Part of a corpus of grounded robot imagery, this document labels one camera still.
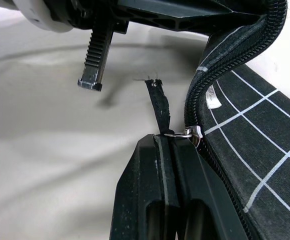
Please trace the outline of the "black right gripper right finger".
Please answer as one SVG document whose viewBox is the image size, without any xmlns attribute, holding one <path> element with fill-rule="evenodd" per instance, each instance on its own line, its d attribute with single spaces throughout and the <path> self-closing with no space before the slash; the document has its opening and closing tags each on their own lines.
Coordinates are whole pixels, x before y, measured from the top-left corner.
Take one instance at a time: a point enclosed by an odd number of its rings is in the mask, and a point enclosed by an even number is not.
<svg viewBox="0 0 290 240">
<path fill-rule="evenodd" d="M 180 194 L 179 240 L 248 240 L 228 191 L 188 139 L 171 142 Z"/>
</svg>

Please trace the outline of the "black white-grid zipper pouch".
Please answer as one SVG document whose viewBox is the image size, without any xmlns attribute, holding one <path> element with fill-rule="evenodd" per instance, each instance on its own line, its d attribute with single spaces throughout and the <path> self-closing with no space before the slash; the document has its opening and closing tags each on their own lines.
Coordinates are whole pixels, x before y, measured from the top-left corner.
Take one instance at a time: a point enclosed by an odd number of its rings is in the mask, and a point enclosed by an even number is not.
<svg viewBox="0 0 290 240">
<path fill-rule="evenodd" d="M 184 120 L 230 188 L 252 240 L 290 240 L 290 99 L 247 66 L 278 38 L 287 0 L 262 0 L 255 23 L 219 30 L 189 85 Z"/>
</svg>

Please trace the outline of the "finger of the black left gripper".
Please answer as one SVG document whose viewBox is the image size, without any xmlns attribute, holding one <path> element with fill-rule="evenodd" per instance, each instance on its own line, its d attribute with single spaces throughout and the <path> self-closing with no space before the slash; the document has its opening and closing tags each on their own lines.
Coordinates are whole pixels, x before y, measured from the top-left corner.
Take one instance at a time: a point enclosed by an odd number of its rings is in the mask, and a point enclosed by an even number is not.
<svg viewBox="0 0 290 240">
<path fill-rule="evenodd" d="M 257 22 L 262 0 L 128 0 L 132 22 L 211 35 Z"/>
<path fill-rule="evenodd" d="M 77 85 L 81 88 L 100 92 L 102 78 L 113 37 L 113 26 L 99 26 L 92 30 L 84 61 L 84 69 Z"/>
</svg>

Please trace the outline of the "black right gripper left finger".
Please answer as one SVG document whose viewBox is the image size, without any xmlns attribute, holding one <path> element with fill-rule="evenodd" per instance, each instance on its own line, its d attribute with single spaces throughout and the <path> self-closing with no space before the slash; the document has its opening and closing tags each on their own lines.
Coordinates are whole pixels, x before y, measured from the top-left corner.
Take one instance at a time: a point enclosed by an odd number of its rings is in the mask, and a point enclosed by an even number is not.
<svg viewBox="0 0 290 240">
<path fill-rule="evenodd" d="M 118 180 L 111 240 L 176 240 L 179 210 L 168 138 L 148 134 Z"/>
</svg>

